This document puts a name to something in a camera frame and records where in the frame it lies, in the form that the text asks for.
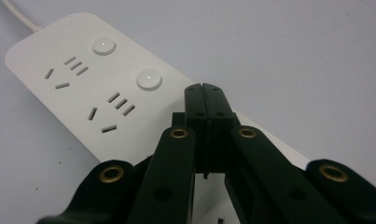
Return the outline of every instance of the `socket slot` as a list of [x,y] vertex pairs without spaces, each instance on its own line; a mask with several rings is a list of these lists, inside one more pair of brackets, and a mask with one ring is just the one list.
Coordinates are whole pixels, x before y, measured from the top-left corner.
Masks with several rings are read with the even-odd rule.
[[69,63],[73,62],[77,57],[72,57],[71,59],[69,59],[68,61],[66,61],[64,64],[65,65],[68,65]]
[[53,69],[53,68],[50,68],[50,70],[48,71],[48,73],[47,73],[46,76],[45,76],[45,79],[49,79],[50,76],[51,76],[51,74],[53,74],[53,72],[54,72],[54,69]]
[[76,69],[77,67],[79,67],[81,64],[82,64],[82,62],[78,62],[78,63],[76,63],[74,66],[72,66],[72,67],[70,68],[71,71],[73,71],[74,69]]
[[126,117],[130,112],[135,109],[135,105],[130,106],[126,111],[123,112],[124,117]]
[[115,105],[115,108],[116,108],[116,109],[121,108],[124,104],[127,103],[127,101],[128,101],[128,100],[123,99],[120,103],[118,103],[117,105]]
[[118,96],[120,96],[120,93],[117,92],[115,95],[109,98],[108,103],[111,103],[112,101],[114,101],[116,98],[118,98]]
[[82,70],[78,71],[77,72],[77,75],[80,76],[82,75],[84,72],[86,72],[89,68],[88,67],[84,67]]
[[109,126],[109,127],[106,127],[106,128],[103,128],[102,129],[102,132],[103,133],[109,133],[111,131],[114,131],[118,128],[118,126],[115,124],[115,125],[112,125],[112,126]]
[[61,89],[61,88],[65,88],[65,87],[69,87],[69,82],[57,85],[56,90]]
[[97,107],[93,107],[92,111],[90,112],[90,115],[89,115],[89,120],[93,120],[94,119],[94,116],[95,116],[96,112],[97,112]]

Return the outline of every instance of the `gray surface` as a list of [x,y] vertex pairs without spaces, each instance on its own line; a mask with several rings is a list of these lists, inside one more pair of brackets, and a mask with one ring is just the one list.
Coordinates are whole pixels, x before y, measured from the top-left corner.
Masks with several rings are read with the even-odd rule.
[[[46,25],[88,11],[311,160],[376,185],[376,1],[14,1]],[[0,4],[0,223],[60,213],[97,160],[9,72],[30,32]]]

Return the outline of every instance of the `power outlet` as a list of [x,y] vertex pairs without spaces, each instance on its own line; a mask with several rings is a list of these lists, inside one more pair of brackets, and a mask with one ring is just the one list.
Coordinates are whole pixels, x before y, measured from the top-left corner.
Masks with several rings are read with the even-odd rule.
[[[153,154],[173,112],[185,110],[184,89],[193,84],[89,13],[23,39],[7,53],[6,64],[99,161],[133,165]],[[305,167],[308,160],[296,150],[236,113],[242,124],[261,129],[292,163]],[[195,191],[198,223],[238,222],[222,176],[198,178]]]

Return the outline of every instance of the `button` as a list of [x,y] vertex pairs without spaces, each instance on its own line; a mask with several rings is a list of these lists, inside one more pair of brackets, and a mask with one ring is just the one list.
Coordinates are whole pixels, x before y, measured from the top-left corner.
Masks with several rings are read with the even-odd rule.
[[105,56],[113,53],[116,49],[116,43],[109,37],[101,37],[94,41],[92,50],[98,55]]
[[138,74],[138,86],[144,91],[154,91],[161,85],[161,74],[153,69],[146,69]]

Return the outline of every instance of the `power cord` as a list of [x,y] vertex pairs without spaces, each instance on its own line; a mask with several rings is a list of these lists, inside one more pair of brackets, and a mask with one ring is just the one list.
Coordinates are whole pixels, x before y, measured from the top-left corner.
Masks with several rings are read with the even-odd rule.
[[42,27],[36,25],[33,21],[29,20],[26,16],[24,16],[18,9],[13,6],[8,0],[1,0],[1,2],[7,7],[7,9],[19,20],[22,24],[24,24],[28,29],[30,29],[33,33],[40,30]]

